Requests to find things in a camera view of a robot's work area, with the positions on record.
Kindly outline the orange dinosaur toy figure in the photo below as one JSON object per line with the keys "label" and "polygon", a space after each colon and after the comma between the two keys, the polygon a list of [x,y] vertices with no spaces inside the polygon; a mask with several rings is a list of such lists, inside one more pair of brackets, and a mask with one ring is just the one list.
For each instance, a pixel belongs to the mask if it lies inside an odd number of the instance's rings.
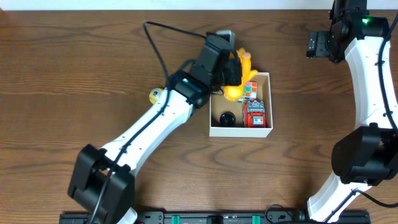
{"label": "orange dinosaur toy figure", "polygon": [[236,74],[240,84],[226,84],[223,86],[223,92],[227,100],[237,102],[243,95],[245,83],[251,82],[259,72],[252,69],[251,54],[245,48],[238,49],[236,55],[230,54],[230,59],[236,59],[238,63]]}

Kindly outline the multicoloured puzzle cube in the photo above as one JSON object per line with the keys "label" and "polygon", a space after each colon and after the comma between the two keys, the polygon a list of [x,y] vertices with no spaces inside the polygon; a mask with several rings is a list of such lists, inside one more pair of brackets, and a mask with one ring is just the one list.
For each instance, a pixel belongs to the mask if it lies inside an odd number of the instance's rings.
{"label": "multicoloured puzzle cube", "polygon": [[254,101],[257,99],[256,82],[246,82],[243,90],[243,95],[237,100],[238,103],[244,103],[245,101]]}

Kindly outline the black round lid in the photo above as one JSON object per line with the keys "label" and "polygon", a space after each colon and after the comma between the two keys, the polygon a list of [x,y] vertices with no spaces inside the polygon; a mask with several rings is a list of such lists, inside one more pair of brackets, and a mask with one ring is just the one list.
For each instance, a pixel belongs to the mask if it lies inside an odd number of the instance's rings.
{"label": "black round lid", "polygon": [[236,124],[236,117],[232,112],[227,111],[220,116],[219,122],[221,127],[234,127]]}

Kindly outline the yellow one-eyed ball toy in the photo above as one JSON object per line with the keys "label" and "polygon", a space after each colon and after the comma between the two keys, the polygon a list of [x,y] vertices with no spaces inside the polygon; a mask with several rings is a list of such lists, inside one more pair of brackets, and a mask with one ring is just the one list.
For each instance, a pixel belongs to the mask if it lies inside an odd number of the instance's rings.
{"label": "yellow one-eyed ball toy", "polygon": [[163,88],[154,88],[149,93],[149,101],[154,105],[160,98]]}

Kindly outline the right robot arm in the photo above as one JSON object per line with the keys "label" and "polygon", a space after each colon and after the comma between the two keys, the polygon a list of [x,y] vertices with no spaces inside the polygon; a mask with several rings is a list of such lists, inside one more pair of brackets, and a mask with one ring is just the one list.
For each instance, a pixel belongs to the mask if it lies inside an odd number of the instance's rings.
{"label": "right robot arm", "polygon": [[307,57],[347,62],[356,118],[354,130],[332,150],[332,172],[307,200],[307,218],[336,223],[358,196],[397,175],[397,98],[390,67],[395,24],[370,15],[366,1],[335,0],[328,31],[312,32]]}

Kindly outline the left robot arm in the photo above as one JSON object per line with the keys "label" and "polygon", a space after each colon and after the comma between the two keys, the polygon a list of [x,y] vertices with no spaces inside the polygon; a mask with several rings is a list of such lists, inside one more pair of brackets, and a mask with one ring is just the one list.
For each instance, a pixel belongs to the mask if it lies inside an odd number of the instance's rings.
{"label": "left robot arm", "polygon": [[197,60],[169,76],[159,100],[127,131],[97,149],[78,154],[68,195],[91,215],[86,223],[134,223],[135,178],[161,142],[186,123],[228,82],[241,83],[241,68],[230,30],[208,33]]}

